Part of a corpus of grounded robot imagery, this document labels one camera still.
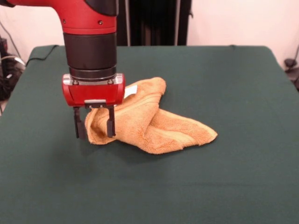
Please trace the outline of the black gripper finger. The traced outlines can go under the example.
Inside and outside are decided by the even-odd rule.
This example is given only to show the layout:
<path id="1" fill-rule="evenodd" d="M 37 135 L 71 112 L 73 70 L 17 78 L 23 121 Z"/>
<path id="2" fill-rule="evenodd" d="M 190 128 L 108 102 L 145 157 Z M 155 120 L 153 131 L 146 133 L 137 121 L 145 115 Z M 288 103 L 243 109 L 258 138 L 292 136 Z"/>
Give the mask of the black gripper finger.
<path id="1" fill-rule="evenodd" d="M 115 133 L 115 115 L 114 115 L 114 105 L 107 106 L 109 112 L 109 118 L 107 120 L 107 136 L 114 137 Z"/>
<path id="2" fill-rule="evenodd" d="M 74 107 L 74 122 L 75 122 L 75 132 L 76 138 L 84 140 L 85 139 L 85 125 L 84 122 L 81 120 L 80 117 L 80 108 Z"/>

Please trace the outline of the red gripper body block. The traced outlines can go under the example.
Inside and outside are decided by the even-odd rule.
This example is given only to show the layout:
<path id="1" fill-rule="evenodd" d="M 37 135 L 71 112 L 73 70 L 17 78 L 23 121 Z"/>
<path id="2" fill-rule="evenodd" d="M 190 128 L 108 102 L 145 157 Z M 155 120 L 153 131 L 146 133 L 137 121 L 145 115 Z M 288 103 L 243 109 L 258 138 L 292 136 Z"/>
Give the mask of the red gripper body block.
<path id="1" fill-rule="evenodd" d="M 71 84 L 71 79 L 63 79 L 64 98 L 69 106 L 84 107 L 88 103 L 99 102 L 106 105 L 121 104 L 125 93 L 125 79 L 119 79 L 115 84 Z"/>

